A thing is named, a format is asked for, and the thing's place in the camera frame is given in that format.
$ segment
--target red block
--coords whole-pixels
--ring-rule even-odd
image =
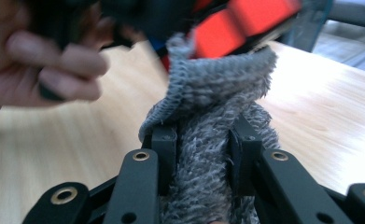
[[[228,8],[245,34],[252,36],[262,34],[296,14],[301,4],[297,0],[231,0]]]
[[[233,16],[223,9],[196,28],[196,57],[218,58],[228,55],[246,42]]]

